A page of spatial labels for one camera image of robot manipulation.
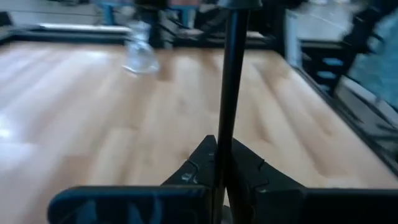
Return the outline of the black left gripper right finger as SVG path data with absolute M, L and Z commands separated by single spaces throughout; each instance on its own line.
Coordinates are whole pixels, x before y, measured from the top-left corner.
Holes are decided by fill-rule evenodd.
M 228 197 L 235 223 L 397 224 L 397 191 L 308 188 L 232 142 Z

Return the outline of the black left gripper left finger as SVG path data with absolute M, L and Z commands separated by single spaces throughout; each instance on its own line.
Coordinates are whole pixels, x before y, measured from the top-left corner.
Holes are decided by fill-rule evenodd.
M 161 185 L 86 185 L 51 199 L 47 220 L 56 223 L 212 223 L 214 136 L 207 135 Z

